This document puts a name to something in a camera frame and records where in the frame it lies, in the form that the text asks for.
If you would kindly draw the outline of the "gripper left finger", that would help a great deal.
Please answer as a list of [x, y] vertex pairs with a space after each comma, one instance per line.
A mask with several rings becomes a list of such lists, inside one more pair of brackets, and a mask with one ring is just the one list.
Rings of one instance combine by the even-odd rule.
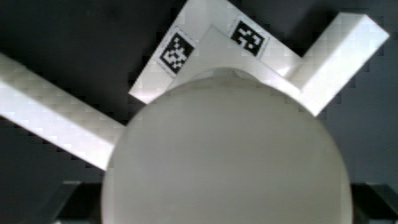
[[36, 215], [36, 224], [103, 224], [102, 184], [66, 181]]

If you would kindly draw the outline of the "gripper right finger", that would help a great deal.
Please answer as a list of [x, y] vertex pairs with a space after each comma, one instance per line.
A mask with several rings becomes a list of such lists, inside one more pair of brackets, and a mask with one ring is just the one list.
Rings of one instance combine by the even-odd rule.
[[386, 184], [356, 183], [354, 224], [398, 224], [398, 193]]

